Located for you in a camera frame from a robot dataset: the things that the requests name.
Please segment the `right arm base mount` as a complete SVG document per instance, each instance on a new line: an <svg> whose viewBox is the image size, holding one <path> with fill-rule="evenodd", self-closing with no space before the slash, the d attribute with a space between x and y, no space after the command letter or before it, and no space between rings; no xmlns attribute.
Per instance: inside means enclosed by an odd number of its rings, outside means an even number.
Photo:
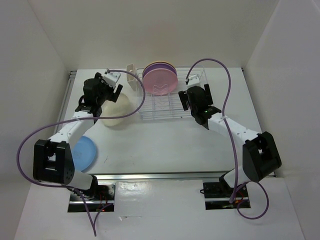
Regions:
<svg viewBox="0 0 320 240"><path fill-rule="evenodd" d="M249 194L245 187L242 187L235 195L234 200L230 202L233 189L224 187L219 182L204 182L202 189L199 191L204 200L209 203L217 204L238 204L243 201L249 200Z"/></svg>

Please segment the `pink plastic plate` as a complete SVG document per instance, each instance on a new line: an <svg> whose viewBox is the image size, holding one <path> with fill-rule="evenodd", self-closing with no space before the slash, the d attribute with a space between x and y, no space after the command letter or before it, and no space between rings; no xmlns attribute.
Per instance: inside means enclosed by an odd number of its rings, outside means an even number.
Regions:
<svg viewBox="0 0 320 240"><path fill-rule="evenodd" d="M162 96L174 91L178 85L177 75L168 69L157 68L142 77L145 91L149 94Z"/></svg>

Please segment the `cream plastic plate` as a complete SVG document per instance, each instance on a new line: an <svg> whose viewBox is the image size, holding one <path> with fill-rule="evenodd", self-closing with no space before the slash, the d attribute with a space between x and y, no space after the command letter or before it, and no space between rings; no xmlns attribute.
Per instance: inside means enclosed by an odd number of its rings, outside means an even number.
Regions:
<svg viewBox="0 0 320 240"><path fill-rule="evenodd" d="M101 109L102 113L100 117L119 117L129 114L132 106L129 98L124 93L121 93L116 102L105 101ZM117 118L102 119L101 121L106 127L114 127L119 125L123 120L124 118Z"/></svg>

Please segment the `yellow plastic plate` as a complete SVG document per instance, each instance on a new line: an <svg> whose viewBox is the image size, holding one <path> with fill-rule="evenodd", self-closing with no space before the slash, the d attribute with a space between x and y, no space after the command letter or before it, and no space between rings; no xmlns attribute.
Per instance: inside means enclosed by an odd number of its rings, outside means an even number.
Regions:
<svg viewBox="0 0 320 240"><path fill-rule="evenodd" d="M164 60L153 61L148 66L152 66L152 65L155 65L155 64L166 64L168 66L174 67L174 65L172 65L170 62L164 61Z"/></svg>

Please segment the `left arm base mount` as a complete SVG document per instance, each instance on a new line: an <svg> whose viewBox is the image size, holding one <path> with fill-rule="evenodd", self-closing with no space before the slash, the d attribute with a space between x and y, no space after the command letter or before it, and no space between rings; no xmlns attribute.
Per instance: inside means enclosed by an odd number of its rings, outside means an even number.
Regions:
<svg viewBox="0 0 320 240"><path fill-rule="evenodd" d="M116 193L116 185L115 184L98 184L96 189L88 189L88 190L81 190L78 191L74 190L73 188L68 189L71 192L72 199L79 199L82 200L81 195L86 201L98 201L103 203L108 203L115 199Z"/></svg>

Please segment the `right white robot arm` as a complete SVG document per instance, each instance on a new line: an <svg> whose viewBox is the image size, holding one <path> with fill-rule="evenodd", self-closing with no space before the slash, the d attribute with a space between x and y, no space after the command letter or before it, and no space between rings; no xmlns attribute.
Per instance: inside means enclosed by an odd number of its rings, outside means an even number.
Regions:
<svg viewBox="0 0 320 240"><path fill-rule="evenodd" d="M208 84L204 88L192 86L178 92L182 107L189 110L195 121L209 131L231 140L232 150L240 150L234 169L219 178L219 192L231 196L237 186L263 178L282 166L275 140L271 133L248 129L238 122L223 116L222 111L213 105Z"/></svg>

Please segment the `purple plastic plate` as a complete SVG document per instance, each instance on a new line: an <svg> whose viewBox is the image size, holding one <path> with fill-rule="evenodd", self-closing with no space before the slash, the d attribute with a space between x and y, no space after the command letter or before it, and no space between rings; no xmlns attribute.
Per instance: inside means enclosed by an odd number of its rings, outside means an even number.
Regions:
<svg viewBox="0 0 320 240"><path fill-rule="evenodd" d="M153 70L169 70L172 73L174 73L175 75L177 75L177 70L175 67L172 67L170 65L167 64L154 64L151 66L146 66L142 72L142 77L144 78L146 74L148 74L149 72L153 71Z"/></svg>

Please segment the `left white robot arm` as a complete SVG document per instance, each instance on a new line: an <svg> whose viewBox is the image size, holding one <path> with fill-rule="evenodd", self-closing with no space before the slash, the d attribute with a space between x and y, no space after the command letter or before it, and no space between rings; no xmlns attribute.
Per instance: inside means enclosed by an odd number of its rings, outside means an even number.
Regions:
<svg viewBox="0 0 320 240"><path fill-rule="evenodd" d="M105 191L95 176L76 170L72 150L84 133L94 126L105 101L116 102L123 86L117 84L118 72L101 74L84 81L83 95L72 116L59 132L34 145L33 178L42 182L73 188L77 195L93 200Z"/></svg>

